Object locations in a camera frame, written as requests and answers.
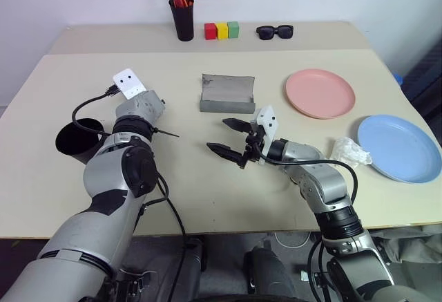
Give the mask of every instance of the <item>black container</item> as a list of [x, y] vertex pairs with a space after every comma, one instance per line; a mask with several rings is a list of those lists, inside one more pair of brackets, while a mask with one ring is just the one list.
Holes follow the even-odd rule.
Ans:
[[[103, 125], [97, 120], [86, 118], [80, 119], [78, 122], [82, 126], [104, 131]], [[71, 122], [58, 133], [55, 146], [62, 154], [70, 155], [83, 164], [87, 164], [103, 145], [105, 139], [106, 136], [85, 131]]]
[[191, 41], [193, 39], [193, 4], [189, 7], [176, 8], [173, 2], [169, 1], [172, 10], [177, 36], [180, 41]]

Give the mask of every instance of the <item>crumpled plastic bag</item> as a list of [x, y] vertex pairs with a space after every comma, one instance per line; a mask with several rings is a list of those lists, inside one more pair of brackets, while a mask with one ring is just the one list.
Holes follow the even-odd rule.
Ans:
[[373, 163], [370, 153], [364, 151], [351, 138], [338, 138], [334, 143], [330, 159], [344, 162], [353, 169], [359, 164]]

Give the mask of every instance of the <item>white table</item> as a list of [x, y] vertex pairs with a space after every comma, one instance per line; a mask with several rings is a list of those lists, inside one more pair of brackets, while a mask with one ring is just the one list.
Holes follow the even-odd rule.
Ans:
[[[153, 150], [189, 233], [317, 229], [296, 186], [269, 165], [245, 170], [219, 158], [206, 142], [244, 149], [245, 134], [221, 123], [250, 115], [199, 112], [201, 74], [255, 76], [257, 107], [271, 104], [280, 127], [276, 138], [312, 144], [329, 155], [334, 140], [355, 138], [362, 119], [392, 114], [434, 136], [364, 37], [348, 23], [295, 23], [292, 40], [260, 41], [256, 24], [241, 24], [240, 38], [179, 42], [171, 26], [81, 26], [66, 30], [44, 56], [0, 119], [0, 236], [51, 236], [69, 217], [87, 208], [80, 162], [55, 148], [55, 136], [80, 102], [102, 94], [112, 76], [132, 68], [147, 88], [165, 99]], [[285, 81], [305, 68], [323, 68], [344, 77], [356, 94], [342, 117], [316, 120], [299, 113], [284, 96]], [[109, 131], [122, 95], [93, 103], [80, 117], [95, 117]], [[343, 169], [340, 171], [352, 181]], [[442, 180], [409, 185], [358, 167], [355, 208], [366, 227], [421, 225], [442, 221]], [[154, 191], [149, 197], [157, 197]], [[177, 234], [167, 204], [152, 206], [138, 235]]]

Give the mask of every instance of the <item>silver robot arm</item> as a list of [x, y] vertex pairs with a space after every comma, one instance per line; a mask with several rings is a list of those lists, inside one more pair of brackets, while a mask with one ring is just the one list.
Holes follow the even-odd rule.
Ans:
[[309, 145], [273, 140], [278, 122], [271, 106], [258, 111], [250, 122], [237, 119], [224, 119], [223, 122], [236, 131], [248, 133], [245, 152], [232, 151], [223, 144], [207, 143], [210, 150], [236, 162], [242, 169], [248, 160], [263, 163], [266, 158], [270, 163], [278, 163], [299, 186], [316, 217], [323, 244], [333, 256], [327, 270], [342, 301], [430, 301], [411, 288], [394, 285], [369, 232], [363, 229], [352, 206], [344, 178], [335, 168], [325, 163], [284, 164], [322, 160], [324, 156]]
[[163, 110], [155, 91], [117, 107], [112, 135], [84, 169], [90, 207], [57, 230], [2, 302], [86, 301], [114, 277], [157, 184], [151, 140]]

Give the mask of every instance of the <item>pink plate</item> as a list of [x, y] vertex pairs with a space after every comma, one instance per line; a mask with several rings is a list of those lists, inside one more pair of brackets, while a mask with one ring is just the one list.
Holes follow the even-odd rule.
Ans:
[[341, 76], [322, 69], [294, 73], [287, 80], [285, 90], [293, 106], [318, 119], [346, 114], [356, 101], [353, 89]]

